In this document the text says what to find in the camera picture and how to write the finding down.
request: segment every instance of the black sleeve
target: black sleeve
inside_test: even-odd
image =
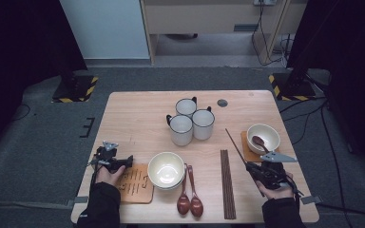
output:
[[[104,182],[94,184],[87,209],[79,216],[77,227],[120,227],[120,201],[120,191],[114,186]]]
[[[301,221],[295,199],[269,199],[262,206],[263,219],[266,228],[275,227],[306,227]]]

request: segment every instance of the slotted wooden board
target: slotted wooden board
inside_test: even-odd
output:
[[[244,154],[244,159],[246,161],[250,161],[250,162],[262,162],[262,159],[259,157],[259,154],[254,153],[250,147],[248,146],[248,141],[247,141],[247,132],[246,131],[241,131],[241,142],[242,142],[242,150],[243,150],[243,154]]]
[[[121,202],[150,203],[153,198],[153,184],[147,175],[148,164],[133,164],[127,168],[117,183]]]

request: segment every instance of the small white bowl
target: small white bowl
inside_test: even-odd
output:
[[[147,174],[156,187],[173,189],[182,182],[185,175],[183,160],[172,152],[157,154],[150,160]]]
[[[275,151],[280,145],[280,136],[272,126],[267,124],[254,124],[247,130],[247,143],[251,151],[256,154],[266,154],[262,146],[257,145],[253,142],[253,136],[259,136],[263,139],[265,147],[271,152]]]

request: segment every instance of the hazard tape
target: hazard tape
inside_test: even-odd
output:
[[[99,80],[99,77],[93,77],[91,79],[90,86],[86,92],[86,95],[84,97],[79,98],[59,98],[59,99],[52,99],[54,103],[73,103],[73,102],[86,102],[91,96],[91,93],[93,93],[94,87],[96,86],[97,80]]]
[[[280,94],[280,89],[274,75],[269,75],[269,82],[271,83],[275,96],[279,101],[306,101],[313,100],[315,98],[315,96],[283,96]]]

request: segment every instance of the chopstick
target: chopstick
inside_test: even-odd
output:
[[[221,182],[223,189],[224,219],[236,219],[236,207],[227,150],[221,150]]]

